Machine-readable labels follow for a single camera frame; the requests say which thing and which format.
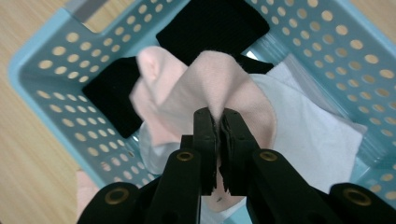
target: plastic basket wall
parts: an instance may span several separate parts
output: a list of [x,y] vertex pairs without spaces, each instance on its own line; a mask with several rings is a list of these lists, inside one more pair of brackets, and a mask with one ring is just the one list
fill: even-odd
[[[249,50],[278,63],[296,56],[347,118],[368,126],[351,181],[396,207],[396,48],[345,0],[249,0],[271,32]],[[119,57],[157,45],[157,34],[188,3],[136,1],[101,34],[61,8],[15,55],[10,79],[90,177],[143,186],[137,134],[120,137],[81,92]]]

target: basket hole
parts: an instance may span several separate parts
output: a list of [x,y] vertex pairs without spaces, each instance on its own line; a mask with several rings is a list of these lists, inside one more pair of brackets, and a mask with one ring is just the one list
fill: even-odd
[[358,101],[358,97],[356,97],[355,95],[348,95],[347,99],[352,101],[352,102],[357,102]]
[[135,166],[131,167],[132,172],[134,172],[134,174],[138,175],[139,174],[139,169],[137,169]]
[[100,135],[102,135],[103,137],[107,137],[107,133],[103,130],[99,130],[98,131]]
[[92,47],[92,44],[90,42],[83,42],[79,48],[82,50],[89,50]]
[[115,157],[111,158],[111,163],[113,163],[116,166],[120,166],[121,165],[120,160],[115,158]]
[[361,112],[361,113],[363,113],[363,114],[368,114],[370,111],[369,111],[369,109],[367,109],[367,107],[365,107],[365,106],[359,106],[359,111]]
[[53,95],[58,98],[59,100],[65,100],[66,98],[60,94],[59,92],[54,92]]
[[296,27],[298,26],[298,22],[297,22],[297,20],[295,20],[295,19],[290,19],[290,20],[289,20],[289,25],[290,25],[292,28],[296,28]]
[[68,97],[70,100],[72,100],[72,101],[76,101],[76,100],[77,100],[76,96],[74,96],[74,95],[72,95],[72,94],[67,94],[67,97]]
[[87,141],[87,138],[86,138],[82,133],[75,133],[75,137],[76,137],[77,140],[80,141],[80,142],[85,142],[85,141]]
[[357,80],[355,80],[355,79],[350,79],[348,82],[347,82],[347,84],[349,84],[349,86],[351,86],[351,87],[359,87],[359,82],[357,81]]
[[137,163],[137,166],[141,169],[144,170],[145,169],[145,165],[140,161]]
[[125,154],[123,154],[123,153],[120,154],[120,158],[121,158],[123,161],[128,161],[128,160],[129,160],[128,157],[127,157]]
[[335,50],[335,53],[342,58],[345,58],[347,56],[347,50],[343,48],[339,48]]
[[87,61],[87,60],[82,61],[82,62],[79,64],[79,66],[80,66],[81,68],[86,68],[86,67],[88,67],[89,65],[90,65],[90,61]]
[[104,151],[104,152],[109,152],[110,150],[108,149],[108,146],[106,146],[105,144],[101,144],[99,145],[99,148]]
[[104,55],[104,56],[100,59],[100,61],[101,61],[102,63],[105,63],[105,62],[107,62],[109,59],[110,59],[110,57],[109,57],[108,55]]
[[142,25],[140,25],[140,24],[137,24],[137,25],[134,26],[134,32],[135,33],[139,32],[141,29],[142,29]]
[[373,109],[381,113],[385,111],[385,107],[382,105],[373,105]]
[[90,153],[90,155],[91,155],[91,156],[94,156],[94,157],[99,156],[98,150],[96,150],[96,149],[93,148],[93,147],[89,147],[89,148],[88,148],[88,153]]
[[163,4],[158,4],[156,7],[155,7],[155,11],[158,13],[158,12],[161,12],[163,10]]
[[329,10],[324,10],[321,16],[324,21],[332,21],[332,13]]
[[327,54],[327,55],[324,56],[324,60],[325,60],[327,63],[334,63],[334,57],[331,56],[331,55],[329,55],[329,54]]
[[93,132],[93,131],[89,131],[89,132],[88,132],[88,135],[89,135],[91,138],[93,138],[93,139],[97,139],[97,138],[98,138],[98,135],[97,135],[95,132]]
[[128,17],[128,19],[126,19],[126,23],[128,23],[129,25],[133,24],[135,21],[136,21],[135,16],[130,16]]
[[62,119],[62,123],[64,125],[66,125],[69,128],[72,128],[75,126],[75,124],[73,123],[73,121],[71,121],[70,119]]
[[363,81],[370,83],[370,84],[375,83],[375,78],[372,76],[369,76],[369,75],[364,75],[362,79],[363,79]]
[[323,42],[330,45],[334,42],[334,38],[332,37],[332,35],[324,35]]
[[70,79],[76,78],[78,77],[78,72],[71,72],[67,77]]
[[109,142],[108,144],[109,144],[113,149],[119,148],[119,147],[117,146],[117,144],[115,144],[114,142]]
[[381,130],[381,133],[384,134],[386,137],[393,136],[393,132],[391,132],[390,130],[383,129],[383,130]]
[[317,7],[318,6],[318,0],[308,0],[308,5],[310,7]]
[[44,91],[37,91],[37,94],[44,99],[50,99],[50,95]]
[[335,32],[337,32],[339,35],[347,35],[348,30],[345,25],[337,25],[335,27]]
[[60,67],[57,67],[57,68],[55,69],[55,74],[56,74],[56,75],[62,75],[62,74],[64,74],[66,71],[67,71],[67,68],[66,68],[65,66],[60,66]]
[[76,119],[76,122],[77,122],[79,125],[87,126],[87,121],[85,121],[84,119],[77,118],[77,119]]
[[110,171],[110,170],[111,170],[111,167],[110,167],[110,165],[109,165],[107,162],[102,161],[100,164],[101,164],[102,169],[103,169],[104,171]]
[[69,55],[69,57],[67,57],[67,61],[70,63],[75,63],[76,61],[78,61],[79,56],[77,54],[71,54]]
[[301,37],[303,39],[309,39],[309,33],[307,31],[301,31]]
[[285,8],[279,7],[279,8],[277,9],[277,14],[279,14],[279,16],[284,17],[284,16],[286,15],[286,10],[285,10]]
[[64,55],[65,53],[66,53],[66,48],[62,46],[55,47],[52,50],[52,54],[55,56],[61,56]]
[[285,3],[288,7],[292,7],[294,5],[294,0],[285,0]]
[[297,10],[297,16],[300,17],[301,19],[305,19],[307,16],[306,10],[303,8],[299,8]]
[[282,33],[283,33],[284,35],[290,35],[290,30],[289,30],[289,28],[288,28],[288,27],[283,27],[283,28],[282,28]]
[[151,14],[147,14],[145,16],[145,22],[149,22],[149,21],[151,21],[151,19],[152,19],[152,15]]
[[396,125],[396,119],[394,119],[394,118],[386,117],[386,118],[385,118],[385,121],[386,121],[388,124]]
[[376,89],[375,92],[376,92],[376,94],[378,94],[379,96],[382,96],[382,97],[388,97],[389,96],[389,92],[387,90],[384,90],[384,89]]
[[85,77],[81,77],[78,81],[81,83],[84,83],[84,82],[88,81],[88,79],[90,79],[90,78],[85,76]]
[[271,18],[271,21],[272,21],[272,23],[275,24],[275,25],[278,25],[278,24],[279,24],[279,19],[278,19],[276,16],[273,16],[273,17]]
[[347,86],[344,85],[343,83],[337,83],[336,86],[337,86],[338,90],[340,90],[340,91],[344,91],[347,89]]
[[70,113],[76,113],[76,109],[71,105],[65,105],[64,108]]
[[77,42],[78,41],[78,39],[79,39],[79,35],[77,34],[77,33],[69,33],[67,36],[66,36],[66,40],[68,41],[68,42],[70,42],[70,43],[75,43],[75,42]]
[[113,43],[112,38],[107,38],[105,41],[103,41],[103,45],[105,46],[110,46]]
[[321,51],[321,45],[319,43],[313,43],[312,48],[316,51]]
[[385,77],[385,78],[394,78],[395,77],[394,73],[388,69],[382,69],[381,71],[379,71],[379,75],[381,75],[381,77]]
[[375,118],[370,118],[370,122],[372,122],[375,125],[380,125],[381,121],[379,119],[375,119]]
[[301,46],[301,40],[298,38],[293,38],[293,44],[295,46]]
[[123,172],[123,175],[124,175],[124,177],[127,178],[127,179],[132,179],[132,175],[131,175],[131,173],[129,173],[128,171],[124,171],[124,172]]
[[62,113],[62,109],[57,105],[50,105],[49,108],[56,113]]
[[318,68],[322,68],[323,67],[323,62],[315,61],[315,66],[318,67]]
[[339,75],[342,75],[342,76],[344,76],[344,75],[347,74],[347,70],[346,70],[345,68],[343,68],[343,67],[337,67],[337,68],[335,69],[335,71],[336,71]]
[[41,61],[41,62],[38,64],[38,67],[41,68],[41,69],[49,69],[49,68],[52,67],[52,65],[53,65],[53,62],[52,62],[52,61],[50,61],[50,60],[44,60],[44,61]]
[[350,41],[350,47],[352,47],[353,49],[362,49],[363,43],[358,39],[354,39]]
[[329,79],[335,79],[335,75],[334,75],[334,73],[332,73],[332,72],[326,72],[325,75],[326,75],[326,77],[329,78]]
[[93,124],[93,125],[96,125],[96,124],[97,124],[96,120],[93,119],[93,118],[88,118],[88,122],[91,123],[91,124]]
[[99,66],[98,65],[94,65],[90,68],[90,72],[94,73],[97,72],[99,70]]
[[349,67],[354,70],[361,70],[361,64],[358,62],[350,62]]
[[372,96],[370,93],[368,93],[367,91],[362,91],[361,92],[361,98],[365,99],[365,100],[371,100]]
[[388,193],[385,195],[385,197],[386,197],[388,200],[396,200],[396,191],[390,191],[390,192],[388,192]]
[[364,56],[364,59],[366,60],[367,63],[378,63],[378,57],[376,57],[374,54],[367,54]]
[[91,56],[92,56],[92,57],[97,57],[97,56],[99,56],[101,53],[102,53],[101,50],[95,49],[95,50],[92,52]]
[[125,147],[125,143],[124,143],[124,142],[122,142],[120,139],[119,139],[119,140],[117,140],[117,142],[119,143],[119,145],[120,145],[121,147]]
[[309,27],[315,32],[320,30],[320,24],[317,21],[311,21]]
[[309,50],[309,49],[305,49],[305,50],[304,50],[304,55],[305,55],[306,57],[312,57],[312,51]]
[[268,7],[262,6],[262,13],[268,14]]

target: white cloth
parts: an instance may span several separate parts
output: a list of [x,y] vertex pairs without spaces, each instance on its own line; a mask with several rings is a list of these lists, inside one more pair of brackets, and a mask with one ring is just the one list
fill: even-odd
[[317,189],[329,192],[331,185],[347,182],[362,140],[353,128],[359,125],[319,108],[273,77],[250,76],[276,112],[274,150]]

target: light blue plastic basket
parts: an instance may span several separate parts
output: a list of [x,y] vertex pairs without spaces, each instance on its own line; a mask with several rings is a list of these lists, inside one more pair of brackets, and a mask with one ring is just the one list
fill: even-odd
[[[248,50],[272,63],[292,53],[346,118],[369,128],[351,182],[396,207],[395,46],[346,0],[247,2],[271,26]],[[101,34],[61,8],[11,62],[13,87],[99,187],[143,186],[154,176],[140,159],[138,134],[120,137],[81,89],[114,60],[158,45],[155,34],[187,3],[135,1]],[[247,218],[246,209],[233,218]]]

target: black cloth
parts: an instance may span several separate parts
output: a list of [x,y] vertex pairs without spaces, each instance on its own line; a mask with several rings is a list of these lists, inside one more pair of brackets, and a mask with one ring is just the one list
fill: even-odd
[[191,0],[156,37],[190,65],[204,50],[240,55],[268,31],[265,19],[243,0]]
[[142,119],[134,112],[129,94],[140,73],[135,57],[114,61],[82,91],[124,138],[140,128]]

